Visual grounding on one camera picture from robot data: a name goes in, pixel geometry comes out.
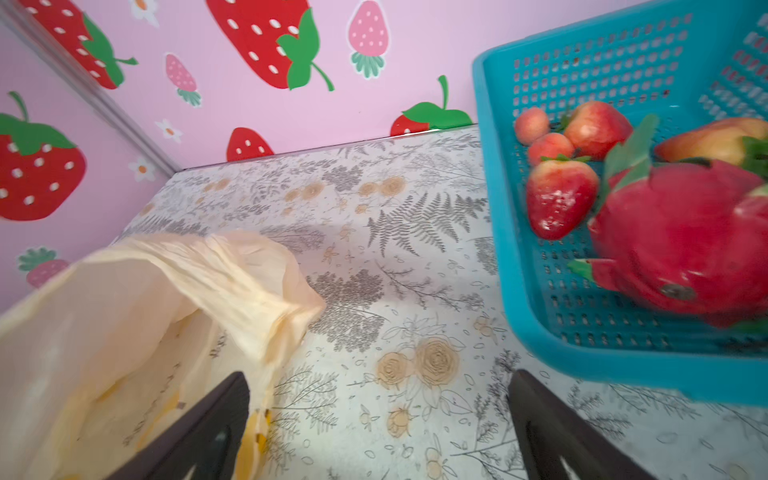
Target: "green strawberry stem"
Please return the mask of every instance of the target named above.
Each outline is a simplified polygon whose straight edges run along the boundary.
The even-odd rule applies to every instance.
[[[440,75],[437,79],[442,87],[442,109],[445,110],[448,107],[448,79],[445,75]]]
[[[29,122],[29,115],[27,113],[27,106],[24,105],[24,100],[22,100],[22,96],[18,94],[16,91],[10,91],[8,92],[8,95],[13,98],[13,101],[16,102],[18,105],[18,109],[22,111],[22,120],[24,122]]]
[[[326,75],[326,72],[324,72],[320,67],[318,67],[314,61],[311,62],[310,65],[312,65],[315,68],[315,70],[317,70],[318,73],[320,73],[320,75],[323,76],[323,80],[325,80],[326,84],[328,85],[328,91],[336,90],[336,88],[333,86],[333,83],[331,82],[331,79],[328,78],[328,75]]]

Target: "strawberry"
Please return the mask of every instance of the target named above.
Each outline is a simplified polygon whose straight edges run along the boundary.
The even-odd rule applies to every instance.
[[[349,23],[349,44],[354,48],[352,65],[357,73],[366,78],[379,76],[384,69],[382,55],[389,47],[389,32],[384,22],[384,12],[378,3],[365,0]]]
[[[448,106],[448,80],[445,75],[440,75],[437,81],[442,87],[442,108],[428,101],[412,106],[395,119],[392,129],[389,131],[390,135],[394,137],[431,128],[444,130],[472,124],[472,119],[465,112],[446,110]]]
[[[165,54],[165,74],[168,80],[173,83],[178,90],[176,93],[195,108],[202,106],[202,98],[197,93],[197,82],[192,74],[181,64],[181,60],[172,54]]]
[[[206,0],[210,13],[243,60],[275,88],[303,87],[312,68],[333,91],[333,83],[315,65],[320,38],[306,0]]]
[[[80,184],[85,158],[60,131],[29,123],[21,96],[9,95],[22,118],[0,114],[0,217],[40,220]]]
[[[18,2],[102,87],[114,90],[123,83],[118,63],[138,65],[135,58],[115,58],[104,33],[69,0]]]
[[[30,248],[27,253],[18,258],[18,269],[27,273],[27,283],[34,288],[40,288],[57,273],[66,270],[67,260],[56,260],[56,252],[45,247],[39,250]]]
[[[230,143],[227,145],[228,162],[269,157],[270,155],[274,155],[274,152],[261,135],[255,131],[245,127],[232,130]]]
[[[559,240],[581,223],[598,197],[600,179],[582,157],[541,162],[528,177],[526,203],[534,233]]]

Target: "pink strawberry decal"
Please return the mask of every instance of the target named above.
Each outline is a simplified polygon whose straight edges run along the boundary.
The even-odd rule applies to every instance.
[[[18,258],[18,269],[27,273],[27,283],[40,288],[57,273],[66,270],[67,260],[56,260],[56,252],[45,247],[30,248]]]
[[[197,82],[192,74],[181,64],[181,60],[172,54],[165,54],[165,74],[168,80],[178,88],[176,93],[195,108],[202,106],[203,99],[197,93]]]
[[[378,77],[384,69],[382,55],[389,47],[389,32],[384,12],[374,0],[366,0],[349,24],[349,44],[355,49],[352,64],[366,78]]]

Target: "peach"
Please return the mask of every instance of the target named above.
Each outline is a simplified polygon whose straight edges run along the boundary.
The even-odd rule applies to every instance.
[[[529,108],[515,120],[515,136],[523,145],[530,145],[548,133],[549,117],[539,107]]]
[[[579,155],[602,161],[615,144],[632,135],[632,125],[613,106],[602,101],[588,101],[574,110],[563,134]]]
[[[571,158],[576,148],[563,134],[546,134],[528,147],[528,163],[535,167],[542,157],[557,158],[563,154]]]

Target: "wallpaper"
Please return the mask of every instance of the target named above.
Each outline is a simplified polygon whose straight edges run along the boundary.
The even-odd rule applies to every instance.
[[[3,24],[0,45],[1,313],[108,245],[168,178]]]
[[[477,121],[484,50],[638,0],[16,0],[177,164]]]

